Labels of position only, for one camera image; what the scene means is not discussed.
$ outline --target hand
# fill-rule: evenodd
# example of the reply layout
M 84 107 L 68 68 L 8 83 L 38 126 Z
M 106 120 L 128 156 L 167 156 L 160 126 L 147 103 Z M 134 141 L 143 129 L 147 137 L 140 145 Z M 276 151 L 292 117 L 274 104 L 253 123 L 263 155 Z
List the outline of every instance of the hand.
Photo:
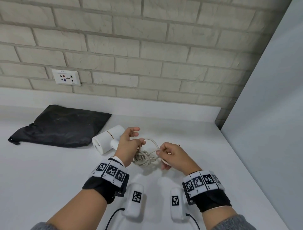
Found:
M 146 143 L 143 138 L 133 140 L 130 139 L 130 137 L 139 136 L 139 134 L 136 132 L 139 130 L 139 127 L 129 127 L 120 137 L 115 156 L 119 157 L 125 167 L 131 164 L 138 147 Z
M 185 176 L 202 170 L 180 146 L 165 142 L 161 145 L 160 149 L 161 151 L 157 151 L 156 154 L 171 165 L 169 166 L 161 161 L 162 170 L 169 170 L 171 167 L 173 167 L 183 172 Z

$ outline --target electrical outlet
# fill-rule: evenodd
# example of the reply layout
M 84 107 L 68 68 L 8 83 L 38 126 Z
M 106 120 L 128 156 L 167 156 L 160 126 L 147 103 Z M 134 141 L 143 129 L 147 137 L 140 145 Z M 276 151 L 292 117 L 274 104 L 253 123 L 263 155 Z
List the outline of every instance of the electrical outlet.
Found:
M 59 85 L 81 86 L 77 71 L 52 69 L 52 72 Z

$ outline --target white cable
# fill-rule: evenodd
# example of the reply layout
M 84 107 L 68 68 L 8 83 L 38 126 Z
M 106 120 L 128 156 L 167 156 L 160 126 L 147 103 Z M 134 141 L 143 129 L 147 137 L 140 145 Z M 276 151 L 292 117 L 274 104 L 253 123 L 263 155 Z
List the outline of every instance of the white cable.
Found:
M 152 141 L 155 144 L 157 149 L 155 149 L 152 152 L 148 152 L 146 150 L 141 150 L 141 148 L 139 147 L 139 149 L 137 150 L 137 152 L 135 154 L 133 163 L 136 165 L 139 165 L 140 167 L 146 167 L 146 166 L 150 165 L 152 162 L 155 162 L 159 157 L 152 155 L 152 153 L 154 153 L 155 151 L 158 151 L 158 150 L 161 151 L 161 149 L 159 149 L 159 146 L 153 139 L 144 138 L 144 140 Z

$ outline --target black bag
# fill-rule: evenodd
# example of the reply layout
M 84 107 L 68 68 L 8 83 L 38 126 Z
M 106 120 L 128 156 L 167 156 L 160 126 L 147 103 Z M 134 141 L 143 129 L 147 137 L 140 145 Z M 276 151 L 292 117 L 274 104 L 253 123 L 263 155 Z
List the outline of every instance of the black bag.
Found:
M 110 113 L 49 105 L 34 123 L 17 130 L 8 141 L 26 141 L 66 148 L 89 145 L 104 127 Z

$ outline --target white table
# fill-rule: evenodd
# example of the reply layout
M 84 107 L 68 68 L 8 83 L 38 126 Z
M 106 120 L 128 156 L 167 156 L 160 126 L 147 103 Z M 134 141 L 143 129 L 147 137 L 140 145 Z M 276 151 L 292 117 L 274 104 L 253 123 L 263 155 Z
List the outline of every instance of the white table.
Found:
M 81 189 L 89 173 L 104 158 L 92 145 L 60 148 L 39 144 L 13 145 L 7 139 L 17 129 L 32 123 L 43 109 L 0 106 L 0 223 L 2 230 L 30 229 L 47 221 Z M 213 123 L 113 115 L 104 129 L 117 124 L 124 128 L 139 126 L 141 137 L 180 144 L 203 168 L 216 173 L 226 188 L 235 210 L 243 214 L 258 230 L 286 230 L 287 227 L 261 189 Z M 147 143 L 146 149 L 153 149 Z M 158 166 L 140 168 L 131 165 L 129 182 L 144 185 L 144 215 L 131 222 L 118 213 L 110 230 L 197 229 L 195 223 L 173 223 L 170 217 L 170 190 L 182 187 L 183 175 L 171 169 L 162 172 Z M 112 213 L 123 205 L 116 198 L 107 207 L 98 229 L 104 229 Z M 199 210 L 189 212 L 200 228 L 205 229 Z

